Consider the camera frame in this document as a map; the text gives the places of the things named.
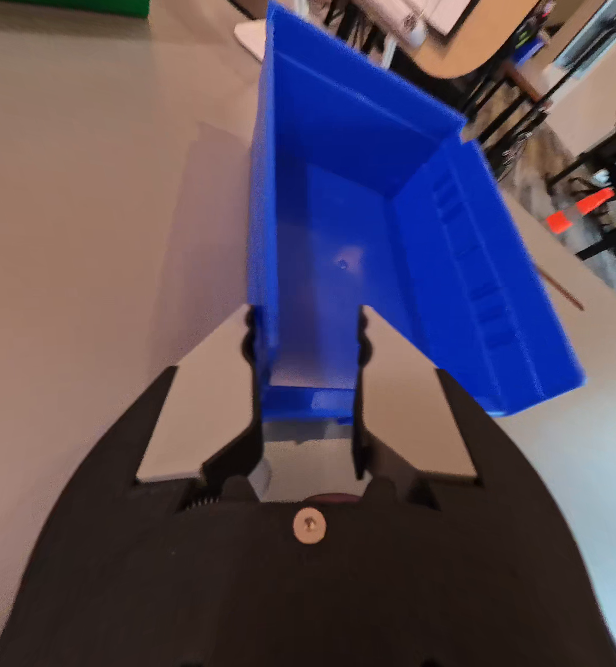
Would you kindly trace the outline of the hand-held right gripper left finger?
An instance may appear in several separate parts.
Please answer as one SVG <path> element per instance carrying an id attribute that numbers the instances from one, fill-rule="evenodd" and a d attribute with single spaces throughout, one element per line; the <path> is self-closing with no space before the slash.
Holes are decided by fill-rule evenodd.
<path id="1" fill-rule="evenodd" d="M 242 305 L 176 367 L 137 470 L 142 482 L 248 476 L 263 457 L 255 313 Z"/>

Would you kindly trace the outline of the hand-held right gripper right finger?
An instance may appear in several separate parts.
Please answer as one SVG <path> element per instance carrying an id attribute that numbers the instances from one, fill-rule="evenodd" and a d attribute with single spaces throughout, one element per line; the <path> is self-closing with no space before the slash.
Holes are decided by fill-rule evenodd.
<path id="1" fill-rule="evenodd" d="M 394 482 L 474 482 L 477 472 L 438 368 L 370 305 L 359 310 L 355 474 Z"/>

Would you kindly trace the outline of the blue plastic bin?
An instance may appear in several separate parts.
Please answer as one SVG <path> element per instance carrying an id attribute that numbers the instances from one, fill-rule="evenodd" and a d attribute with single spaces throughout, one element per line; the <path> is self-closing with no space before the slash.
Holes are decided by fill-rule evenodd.
<path id="1" fill-rule="evenodd" d="M 270 2 L 247 299 L 263 421 L 351 423 L 372 307 L 490 415 L 586 384 L 462 115 Z"/>

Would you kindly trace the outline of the green plastic bin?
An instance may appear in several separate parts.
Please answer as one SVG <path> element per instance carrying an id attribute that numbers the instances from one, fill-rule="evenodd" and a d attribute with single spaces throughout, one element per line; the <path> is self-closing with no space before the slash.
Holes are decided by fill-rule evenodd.
<path id="1" fill-rule="evenodd" d="M 136 19 L 146 19 L 151 6 L 150 1 L 12 1 L 12 3 L 90 11 Z"/>

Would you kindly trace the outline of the orange traffic cone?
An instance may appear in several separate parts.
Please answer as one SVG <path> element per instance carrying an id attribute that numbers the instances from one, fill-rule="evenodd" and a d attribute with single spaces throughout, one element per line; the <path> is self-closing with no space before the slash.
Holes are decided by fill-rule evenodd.
<path id="1" fill-rule="evenodd" d="M 555 235 L 562 234 L 581 221 L 583 217 L 613 198 L 613 188 L 603 188 L 547 217 L 548 229 Z"/>

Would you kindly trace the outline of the instruction sheet on stand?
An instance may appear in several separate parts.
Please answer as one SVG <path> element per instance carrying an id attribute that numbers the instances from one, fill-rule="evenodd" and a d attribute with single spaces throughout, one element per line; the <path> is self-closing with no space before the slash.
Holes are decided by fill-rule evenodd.
<path id="1" fill-rule="evenodd" d="M 409 54 L 420 70 L 438 79 L 456 79 L 478 69 L 504 45 L 537 1 L 480 1 L 450 42 L 427 37 Z"/>

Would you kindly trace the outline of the blue storage crate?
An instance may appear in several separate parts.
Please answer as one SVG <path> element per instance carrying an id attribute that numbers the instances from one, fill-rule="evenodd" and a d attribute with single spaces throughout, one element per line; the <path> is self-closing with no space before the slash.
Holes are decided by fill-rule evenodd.
<path id="1" fill-rule="evenodd" d="M 515 66 L 521 67 L 534 57 L 546 45 L 545 41 L 539 36 L 527 41 L 522 46 L 517 48 L 512 55 L 512 62 Z"/>

